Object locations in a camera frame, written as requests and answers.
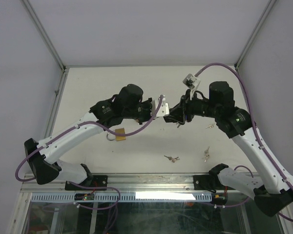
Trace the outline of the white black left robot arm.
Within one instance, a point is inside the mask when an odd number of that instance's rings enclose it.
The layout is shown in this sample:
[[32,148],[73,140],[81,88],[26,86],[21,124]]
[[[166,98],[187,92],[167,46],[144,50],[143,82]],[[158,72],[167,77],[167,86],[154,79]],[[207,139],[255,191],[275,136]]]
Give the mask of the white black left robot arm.
[[129,84],[111,98],[97,102],[65,130],[39,141],[30,138],[24,146],[34,180],[39,185],[57,179],[75,183],[84,190],[90,188],[93,175],[89,168],[82,163],[62,161],[61,156],[103,131],[112,134],[110,128],[121,124],[124,119],[134,119],[149,125],[159,108],[160,105],[152,98],[143,101],[143,90],[139,86]]

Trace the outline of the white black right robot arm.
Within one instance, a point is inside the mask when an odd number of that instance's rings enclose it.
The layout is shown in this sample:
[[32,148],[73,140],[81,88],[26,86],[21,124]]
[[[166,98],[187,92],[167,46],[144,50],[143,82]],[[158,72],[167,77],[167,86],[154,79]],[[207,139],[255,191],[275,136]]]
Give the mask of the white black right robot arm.
[[254,200],[262,213],[272,217],[293,202],[293,176],[263,144],[259,130],[252,126],[250,114],[235,106],[233,95],[233,89],[225,81],[209,85],[209,98],[191,97],[187,90],[164,120],[183,125],[195,116],[214,119],[218,129],[244,152],[260,178],[218,164],[209,171],[209,185],[215,189],[228,186],[238,190]]

